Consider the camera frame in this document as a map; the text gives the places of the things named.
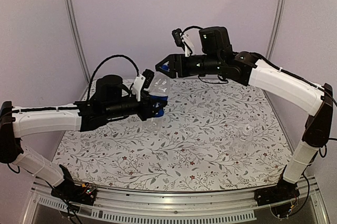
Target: table surface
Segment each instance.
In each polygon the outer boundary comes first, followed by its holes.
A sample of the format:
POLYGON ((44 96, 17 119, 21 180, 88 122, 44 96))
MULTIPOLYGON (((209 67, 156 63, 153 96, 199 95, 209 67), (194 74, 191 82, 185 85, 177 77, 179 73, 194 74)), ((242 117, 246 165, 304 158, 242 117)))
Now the table surface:
POLYGON ((184 79, 171 81, 159 133, 147 132, 137 116, 95 131, 67 131, 53 162, 66 166, 75 180, 102 186, 212 191, 275 184, 290 158, 260 89, 184 79), (245 124, 254 127, 253 145, 246 156, 234 156, 229 146, 245 124))

